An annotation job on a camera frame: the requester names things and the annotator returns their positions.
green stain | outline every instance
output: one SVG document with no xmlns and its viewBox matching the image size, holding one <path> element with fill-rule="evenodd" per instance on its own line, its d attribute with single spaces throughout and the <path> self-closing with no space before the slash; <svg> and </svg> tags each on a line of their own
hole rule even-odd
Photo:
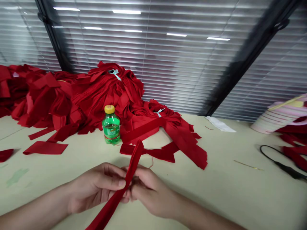
<svg viewBox="0 0 307 230">
<path fill-rule="evenodd" d="M 6 164 L 6 165 L 3 165 L 3 166 L 1 166 L 0 168 L 4 168 L 5 166 L 8 166 L 9 164 Z"/>
<path fill-rule="evenodd" d="M 6 187 L 10 187 L 12 184 L 15 184 L 19 181 L 19 179 L 26 174 L 29 169 L 19 169 L 17 170 L 14 175 L 6 182 Z"/>
<path fill-rule="evenodd" d="M 32 182 L 28 183 L 27 186 L 25 188 L 28 188 L 32 185 Z"/>
</svg>

left hand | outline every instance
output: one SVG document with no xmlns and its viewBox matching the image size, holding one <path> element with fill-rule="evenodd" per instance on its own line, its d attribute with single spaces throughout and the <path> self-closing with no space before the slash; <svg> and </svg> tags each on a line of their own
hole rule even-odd
<svg viewBox="0 0 307 230">
<path fill-rule="evenodd" d="M 110 163 L 102 163 L 67 184 L 70 191 L 68 212 L 80 213 L 108 201 L 115 191 L 125 187 L 126 172 Z M 128 203 L 127 190 L 121 200 Z"/>
</svg>

window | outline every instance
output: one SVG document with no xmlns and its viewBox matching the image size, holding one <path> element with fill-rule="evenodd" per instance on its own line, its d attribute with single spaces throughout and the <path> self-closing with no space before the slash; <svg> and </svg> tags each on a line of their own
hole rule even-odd
<svg viewBox="0 0 307 230">
<path fill-rule="evenodd" d="M 255 121 L 276 101 L 307 93 L 307 7 L 290 16 L 231 93 L 214 117 Z"/>
<path fill-rule="evenodd" d="M 198 114 L 270 3 L 55 0 L 53 10 L 75 72 L 116 62 L 144 83 L 144 100 Z"/>
<path fill-rule="evenodd" d="M 37 13 L 34 0 L 1 1 L 0 65 L 29 64 L 48 71 L 61 70 Z"/>
</svg>

table surface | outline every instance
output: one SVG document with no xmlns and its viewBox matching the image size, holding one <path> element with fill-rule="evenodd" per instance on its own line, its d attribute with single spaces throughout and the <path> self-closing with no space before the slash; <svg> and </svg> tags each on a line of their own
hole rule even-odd
<svg viewBox="0 0 307 230">
<path fill-rule="evenodd" d="M 260 145 L 289 146 L 277 134 L 261 134 L 250 129 L 249 123 L 221 119 L 237 131 L 227 133 L 215 128 L 204 117 L 183 114 L 183 118 L 202 136 L 198 145 L 208 153 L 208 166 L 201 170 L 181 151 L 175 153 L 176 163 L 154 158 L 151 169 L 169 186 L 249 230 L 299 230 L 306 226 L 307 183 L 291 178 L 258 150 Z M 0 163 L 0 215 L 102 162 L 119 167 L 129 164 L 129 156 L 121 155 L 119 146 L 105 144 L 103 132 L 98 129 L 87 135 L 69 137 L 63 142 L 69 145 L 62 155 L 48 156 L 22 152 L 36 141 L 47 140 L 55 131 L 30 141 L 27 136 L 40 129 L 20 127 L 8 116 L 0 119 L 0 127 L 0 150 L 15 149 L 10 159 Z M 143 143 L 145 148 L 156 149 L 170 141 L 160 128 Z M 266 152 L 302 172 L 281 154 L 270 149 Z M 143 155 L 140 164 L 149 167 L 152 158 Z M 84 230 L 102 207 L 103 204 L 72 215 L 54 229 Z M 186 228 L 175 221 L 151 215 L 136 201 L 119 204 L 106 229 Z"/>
</svg>

forearm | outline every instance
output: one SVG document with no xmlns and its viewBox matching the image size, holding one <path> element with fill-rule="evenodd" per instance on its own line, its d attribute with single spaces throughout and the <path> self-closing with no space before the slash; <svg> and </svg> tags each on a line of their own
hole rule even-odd
<svg viewBox="0 0 307 230">
<path fill-rule="evenodd" d="M 188 198 L 179 196 L 179 212 L 175 219 L 190 230 L 245 230 Z"/>
<path fill-rule="evenodd" d="M 0 229 L 45 230 L 68 216 L 68 189 L 61 185 L 30 203 L 0 216 Z"/>
</svg>

